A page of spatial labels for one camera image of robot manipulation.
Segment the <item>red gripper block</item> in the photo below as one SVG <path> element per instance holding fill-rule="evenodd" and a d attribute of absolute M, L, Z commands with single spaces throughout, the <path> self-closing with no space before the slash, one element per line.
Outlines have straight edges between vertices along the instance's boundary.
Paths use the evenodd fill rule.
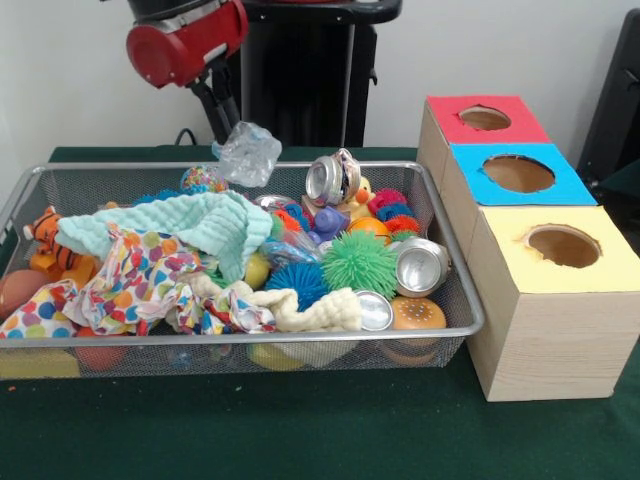
<path fill-rule="evenodd" d="M 135 71 L 158 89 L 190 84 L 215 141 L 224 144 L 241 119 L 230 69 L 212 67 L 212 89 L 197 78 L 214 60 L 239 50 L 249 28 L 242 2 L 131 1 L 129 6 L 135 22 L 127 35 L 127 54 Z"/>

